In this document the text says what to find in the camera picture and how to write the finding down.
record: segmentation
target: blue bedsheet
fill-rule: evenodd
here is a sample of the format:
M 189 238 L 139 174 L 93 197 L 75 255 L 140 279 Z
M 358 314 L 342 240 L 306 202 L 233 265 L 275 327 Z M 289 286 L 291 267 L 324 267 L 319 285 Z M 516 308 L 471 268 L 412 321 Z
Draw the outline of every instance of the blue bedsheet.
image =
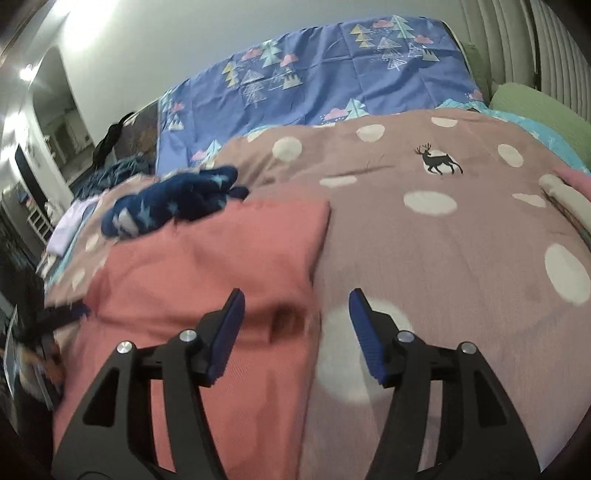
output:
M 480 99 L 439 20 L 399 17 L 306 28 L 216 63 L 158 104 L 157 174 L 198 165 L 270 125 L 322 125 Z

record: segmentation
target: blue gripper pad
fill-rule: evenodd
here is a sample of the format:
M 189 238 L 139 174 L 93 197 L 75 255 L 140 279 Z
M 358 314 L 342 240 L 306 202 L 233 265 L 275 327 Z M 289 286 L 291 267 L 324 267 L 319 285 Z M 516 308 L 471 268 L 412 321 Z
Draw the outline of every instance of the blue gripper pad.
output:
M 398 328 L 389 315 L 371 309 L 360 288 L 349 295 L 349 315 L 369 373 L 383 385 L 387 378 L 384 349 L 396 337 Z
M 211 361 L 207 369 L 207 377 L 212 384 L 226 369 L 240 325 L 244 320 L 244 308 L 244 294 L 235 288 L 222 309 L 222 325 L 212 343 Z

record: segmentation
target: metal screw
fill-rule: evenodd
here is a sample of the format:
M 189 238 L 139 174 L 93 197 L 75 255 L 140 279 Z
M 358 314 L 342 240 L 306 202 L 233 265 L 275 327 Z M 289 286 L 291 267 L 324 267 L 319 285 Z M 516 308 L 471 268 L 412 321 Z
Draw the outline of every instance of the metal screw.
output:
M 462 352 L 464 352 L 468 355 L 474 355 L 476 353 L 476 351 L 478 350 L 476 345 L 474 345 L 472 342 L 464 342 L 463 344 L 460 345 L 460 348 L 462 349 Z
M 197 332 L 195 330 L 183 330 L 178 336 L 182 342 L 192 342 L 197 338 Z
M 134 344 L 126 340 L 117 345 L 117 351 L 119 353 L 129 353 L 133 347 Z
M 400 330 L 396 338 L 399 342 L 410 343 L 414 340 L 414 334 L 408 330 Z

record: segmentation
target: deer print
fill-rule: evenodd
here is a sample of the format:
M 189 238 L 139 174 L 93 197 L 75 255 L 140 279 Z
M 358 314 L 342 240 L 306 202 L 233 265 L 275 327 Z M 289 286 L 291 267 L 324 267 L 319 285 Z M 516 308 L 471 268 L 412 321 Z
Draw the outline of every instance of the deer print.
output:
M 448 167 L 451 168 L 452 170 L 452 174 L 455 173 L 455 170 L 453 169 L 453 166 L 456 165 L 459 169 L 460 172 L 462 173 L 462 175 L 464 175 L 464 171 L 462 170 L 462 167 L 459 166 L 458 163 L 456 163 L 454 161 L 453 158 L 451 158 L 448 154 L 445 155 L 436 155 L 436 156 L 432 156 L 431 154 L 431 144 L 427 144 L 427 145 L 422 145 L 423 148 L 425 149 L 424 151 L 421 152 L 421 147 L 418 147 L 415 149 L 415 153 L 417 155 L 421 155 L 423 157 L 423 161 L 425 162 L 425 165 L 427 167 L 429 167 L 427 170 L 430 171 L 431 173 L 433 173 L 432 168 L 435 168 L 435 170 L 437 170 L 437 172 L 439 173 L 439 175 L 443 175 L 443 173 L 441 172 L 441 170 L 439 170 L 439 168 L 437 168 L 439 165 L 447 165 Z

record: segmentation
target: doorway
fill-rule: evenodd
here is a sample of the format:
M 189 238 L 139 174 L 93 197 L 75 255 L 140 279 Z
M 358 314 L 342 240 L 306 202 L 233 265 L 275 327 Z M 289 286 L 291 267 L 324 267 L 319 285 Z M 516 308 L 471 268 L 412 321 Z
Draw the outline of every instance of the doorway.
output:
M 57 48 L 49 49 L 43 57 L 31 89 L 43 140 L 71 186 L 91 168 L 95 146 L 72 96 Z

